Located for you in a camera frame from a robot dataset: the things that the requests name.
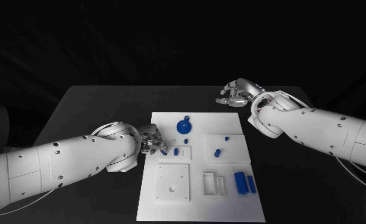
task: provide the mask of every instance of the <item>robotic hand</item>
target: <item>robotic hand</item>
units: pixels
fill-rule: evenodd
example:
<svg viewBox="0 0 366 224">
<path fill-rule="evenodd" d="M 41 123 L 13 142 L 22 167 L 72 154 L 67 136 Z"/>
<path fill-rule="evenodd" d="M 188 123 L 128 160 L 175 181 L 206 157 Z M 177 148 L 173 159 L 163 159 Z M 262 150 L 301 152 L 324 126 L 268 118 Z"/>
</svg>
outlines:
<svg viewBox="0 0 366 224">
<path fill-rule="evenodd" d="M 216 98 L 216 102 L 232 107 L 244 107 L 251 102 L 248 121 L 268 137 L 277 138 L 286 132 L 300 144 L 366 165 L 365 120 L 310 108 L 286 92 L 267 91 L 242 78 L 226 84 L 221 94 L 228 90 L 229 98 Z"/>
<path fill-rule="evenodd" d="M 167 153 L 156 124 L 139 130 L 114 122 L 91 135 L 0 154 L 0 208 L 91 177 L 104 168 L 127 172 L 137 165 L 141 145 L 146 154 L 156 150 Z"/>
</svg>

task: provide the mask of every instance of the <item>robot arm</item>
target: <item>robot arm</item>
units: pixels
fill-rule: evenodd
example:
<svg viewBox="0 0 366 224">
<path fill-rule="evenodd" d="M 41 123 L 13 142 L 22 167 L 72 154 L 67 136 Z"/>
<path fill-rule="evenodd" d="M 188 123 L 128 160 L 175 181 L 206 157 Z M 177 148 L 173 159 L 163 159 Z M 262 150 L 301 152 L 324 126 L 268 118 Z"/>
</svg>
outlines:
<svg viewBox="0 0 366 224">
<path fill-rule="evenodd" d="M 2 154 L 0 208 L 91 177 L 104 168 L 108 172 L 127 172 L 137 165 L 141 143 L 144 153 L 157 148 L 167 152 L 156 125 L 143 129 L 144 133 L 116 122 L 91 135 Z"/>
<path fill-rule="evenodd" d="M 301 108 L 281 91 L 268 92 L 245 79 L 231 82 L 221 94 L 231 90 L 229 98 L 216 102 L 234 107 L 251 106 L 248 119 L 254 127 L 271 138 L 284 132 L 300 144 L 342 159 L 366 165 L 365 120 L 316 108 Z"/>
</svg>

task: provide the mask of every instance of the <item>black backdrop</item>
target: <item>black backdrop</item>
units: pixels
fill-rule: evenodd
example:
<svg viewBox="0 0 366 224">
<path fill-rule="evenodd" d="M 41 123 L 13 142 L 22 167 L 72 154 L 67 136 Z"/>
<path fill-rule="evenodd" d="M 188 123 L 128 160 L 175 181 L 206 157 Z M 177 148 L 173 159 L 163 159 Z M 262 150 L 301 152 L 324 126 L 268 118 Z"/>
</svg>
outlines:
<svg viewBox="0 0 366 224">
<path fill-rule="evenodd" d="M 74 85 L 242 77 L 366 118 L 365 27 L 365 0 L 2 0 L 9 145 L 32 146 Z"/>
</svg>

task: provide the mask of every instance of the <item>blue object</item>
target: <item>blue object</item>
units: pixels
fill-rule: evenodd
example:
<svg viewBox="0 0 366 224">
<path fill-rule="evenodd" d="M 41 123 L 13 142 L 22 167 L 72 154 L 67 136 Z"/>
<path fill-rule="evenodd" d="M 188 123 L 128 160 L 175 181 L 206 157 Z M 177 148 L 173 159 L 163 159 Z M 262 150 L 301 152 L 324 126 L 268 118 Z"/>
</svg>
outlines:
<svg viewBox="0 0 366 224">
<path fill-rule="evenodd" d="M 216 149 L 215 157 L 219 157 L 219 154 L 221 154 L 221 149 Z"/>
<path fill-rule="evenodd" d="M 257 193 L 255 185 L 254 185 L 254 178 L 251 175 L 248 176 L 248 182 L 250 182 L 250 187 L 251 187 L 252 193 Z"/>
<path fill-rule="evenodd" d="M 237 187 L 238 187 L 238 193 L 247 194 L 250 193 L 248 185 L 247 185 L 247 179 L 242 172 L 238 172 L 234 174 L 235 181 L 237 181 Z"/>
<path fill-rule="evenodd" d="M 182 134 L 188 134 L 190 132 L 192 125 L 189 123 L 189 116 L 185 117 L 185 120 L 177 123 L 177 131 Z"/>
</svg>

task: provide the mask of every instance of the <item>gray table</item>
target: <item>gray table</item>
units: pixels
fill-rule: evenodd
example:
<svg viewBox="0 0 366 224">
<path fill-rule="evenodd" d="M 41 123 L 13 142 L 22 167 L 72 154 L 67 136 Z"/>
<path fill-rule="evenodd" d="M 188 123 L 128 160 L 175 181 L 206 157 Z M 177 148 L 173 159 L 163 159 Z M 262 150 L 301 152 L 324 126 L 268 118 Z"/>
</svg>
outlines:
<svg viewBox="0 0 366 224">
<path fill-rule="evenodd" d="M 268 223 L 365 223 L 365 188 L 332 156 L 294 143 L 283 134 L 268 138 L 247 119 L 250 108 L 215 102 L 222 86 L 75 86 L 58 105 L 35 146 L 90 134 L 101 125 L 121 121 L 150 123 L 153 111 L 235 112 L 252 159 L 252 168 Z M 283 90 L 311 105 L 299 87 Z M 101 173 L 52 192 L 36 204 L 0 217 L 2 223 L 134 223 L 143 165 L 127 173 Z M 6 208 L 10 211 L 36 195 Z"/>
</svg>

